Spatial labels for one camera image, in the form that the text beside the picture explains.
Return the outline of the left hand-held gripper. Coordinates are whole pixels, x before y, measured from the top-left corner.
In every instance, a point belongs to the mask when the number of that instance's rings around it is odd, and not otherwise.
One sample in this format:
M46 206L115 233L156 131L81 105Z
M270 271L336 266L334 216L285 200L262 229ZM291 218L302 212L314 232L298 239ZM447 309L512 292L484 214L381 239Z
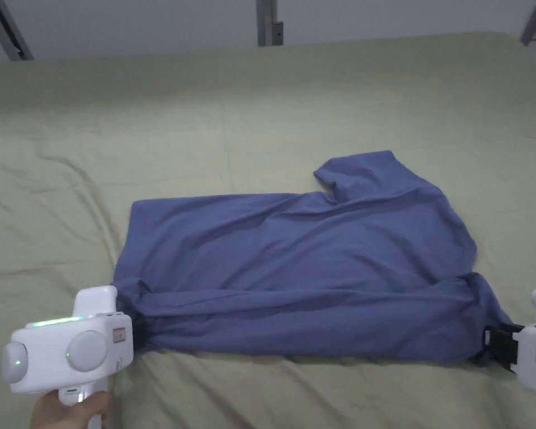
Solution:
M2 376L16 394L58 391L72 406L107 392L112 375L133 361L130 316L117 309L112 285L83 289L70 317L36 321L16 330L3 349ZM102 428L104 416L87 428Z

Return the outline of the person's left hand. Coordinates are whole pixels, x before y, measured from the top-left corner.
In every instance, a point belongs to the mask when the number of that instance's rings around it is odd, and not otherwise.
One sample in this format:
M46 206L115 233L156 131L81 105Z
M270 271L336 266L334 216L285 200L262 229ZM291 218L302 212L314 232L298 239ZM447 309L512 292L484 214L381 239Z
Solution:
M52 390L36 402L29 428L87 428L94 417L104 416L109 406L107 392L96 392L72 406L63 404Z

